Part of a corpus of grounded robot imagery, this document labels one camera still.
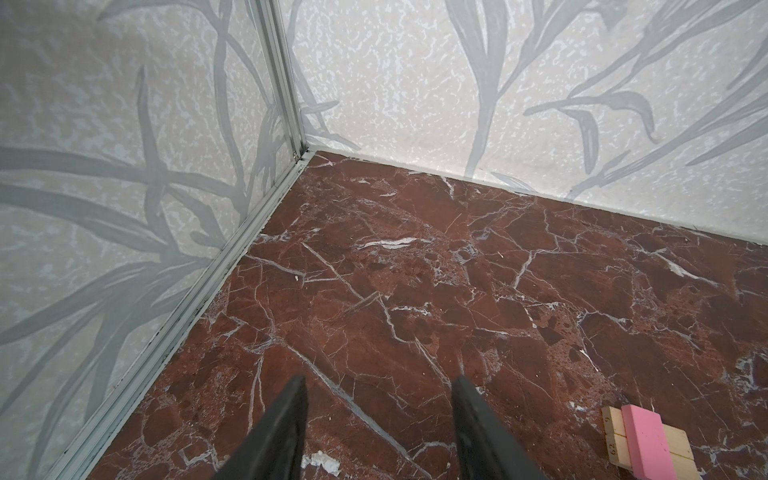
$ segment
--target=floor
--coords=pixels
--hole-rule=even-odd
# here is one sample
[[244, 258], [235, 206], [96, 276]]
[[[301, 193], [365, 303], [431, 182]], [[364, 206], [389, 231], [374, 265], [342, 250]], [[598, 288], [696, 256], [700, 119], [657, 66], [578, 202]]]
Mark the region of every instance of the floor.
[[551, 478], [631, 478], [626, 403], [766, 478], [767, 316], [766, 247], [321, 152], [91, 478], [209, 478], [298, 372], [338, 478], [458, 478], [462, 373]]

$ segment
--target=baseboard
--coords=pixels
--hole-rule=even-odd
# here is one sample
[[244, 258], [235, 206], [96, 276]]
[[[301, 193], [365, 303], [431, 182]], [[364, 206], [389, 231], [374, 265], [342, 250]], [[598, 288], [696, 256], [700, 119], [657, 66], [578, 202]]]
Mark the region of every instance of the baseboard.
[[[478, 179], [478, 178], [470, 178], [470, 177], [467, 177], [467, 176], [462, 175], [462, 174], [453, 174], [453, 173], [450, 173], [450, 172], [444, 172], [444, 171], [436, 170], [434, 168], [424, 168], [424, 167], [422, 167], [420, 165], [417, 165], [417, 164], [403, 164], [403, 163], [400, 163], [400, 162], [391, 161], [391, 160], [386, 159], [386, 158], [374, 157], [372, 155], [365, 155], [365, 154], [361, 155], [360, 153], [355, 152], [355, 151], [348, 151], [348, 150], [343, 150], [343, 149], [339, 149], [339, 148], [325, 147], [323, 145], [310, 145], [310, 150], [311, 151], [326, 151], [326, 152], [331, 153], [331, 154], [344, 155], [346, 157], [356, 158], [356, 159], [362, 160], [362, 161], [369, 161], [369, 162], [373, 162], [375, 164], [391, 165], [393, 167], [405, 168], [406, 170], [422, 172], [424, 174], [438, 175], [440, 177], [452, 178], [453, 180], [463, 180], [463, 181], [470, 182], [470, 183], [473, 183], [473, 184], [488, 185], [489, 187], [503, 188], [505, 190], [516, 191], [516, 190], [510, 188], [508, 185], [501, 184], [501, 183], [499, 183], [497, 181], [487, 181], [487, 180]], [[644, 220], [650, 220], [650, 221], [653, 221], [653, 222], [664, 223], [666, 225], [672, 225], [674, 227], [683, 227], [683, 228], [687, 228], [689, 230], [695, 230], [695, 231], [698, 231], [698, 232], [711, 233], [713, 235], [720, 235], [722, 237], [733, 238], [733, 239], [736, 239], [736, 240], [743, 240], [745, 242], [757, 243], [758, 245], [767, 245], [768, 244], [768, 242], [766, 242], [765, 239], [738, 235], [738, 234], [734, 234], [733, 232], [726, 232], [726, 231], [720, 230], [720, 229], [715, 228], [715, 227], [710, 227], [710, 226], [703, 226], [702, 227], [701, 225], [693, 225], [692, 223], [685, 223], [685, 222], [680, 222], [680, 221], [675, 221], [675, 220], [669, 220], [667, 218], [661, 218], [661, 217], [657, 217], [657, 216], [654, 216], [654, 215], [639, 214], [639, 213], [636, 213], [636, 212], [630, 212], [630, 211], [626, 211], [626, 210], [622, 210], [622, 209], [606, 207], [604, 205], [591, 204], [589, 202], [584, 202], [584, 201], [580, 201], [580, 200], [570, 200], [570, 199], [564, 198], [564, 197], [557, 197], [555, 195], [543, 194], [542, 192], [518, 191], [517, 193], [524, 194], [524, 195], [533, 195], [535, 197], [548, 198], [550, 200], [557, 200], [557, 201], [565, 202], [567, 204], [579, 205], [580, 207], [590, 207], [590, 208], [594, 208], [596, 210], [603, 210], [603, 211], [607, 211], [607, 212], [612, 212], [614, 214], [627, 215], [628, 217], [642, 218]]]
[[192, 326], [213, 300], [253, 239], [306, 168], [310, 157], [311, 154], [305, 154], [294, 164], [253, 209], [253, 213], [192, 286], [115, 390], [85, 423], [46, 475], [46, 480], [80, 480], [88, 476], [171, 356], [187, 338]]

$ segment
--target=wall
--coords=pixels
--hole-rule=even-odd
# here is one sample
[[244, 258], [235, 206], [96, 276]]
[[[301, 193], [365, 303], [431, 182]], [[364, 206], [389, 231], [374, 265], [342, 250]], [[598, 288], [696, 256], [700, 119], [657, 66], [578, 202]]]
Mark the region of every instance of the wall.
[[40, 478], [291, 160], [244, 0], [0, 29], [0, 470]]
[[768, 242], [760, 0], [282, 0], [314, 144]]

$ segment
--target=pink block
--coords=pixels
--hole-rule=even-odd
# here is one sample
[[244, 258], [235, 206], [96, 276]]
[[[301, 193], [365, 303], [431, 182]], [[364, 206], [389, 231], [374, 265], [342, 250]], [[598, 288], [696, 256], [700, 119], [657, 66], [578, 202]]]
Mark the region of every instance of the pink block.
[[621, 407], [632, 472], [640, 480], [677, 480], [661, 416], [635, 405]]

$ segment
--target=leaf pattern wallpaper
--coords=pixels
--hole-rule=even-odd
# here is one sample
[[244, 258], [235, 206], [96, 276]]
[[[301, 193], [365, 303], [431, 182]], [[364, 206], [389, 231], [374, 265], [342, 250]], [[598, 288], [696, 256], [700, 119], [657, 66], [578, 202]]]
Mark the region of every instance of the leaf pattern wallpaper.
[[310, 143], [768, 242], [765, 0], [281, 5]]
[[8, 478], [45, 475], [290, 167], [252, 7], [3, 2]]

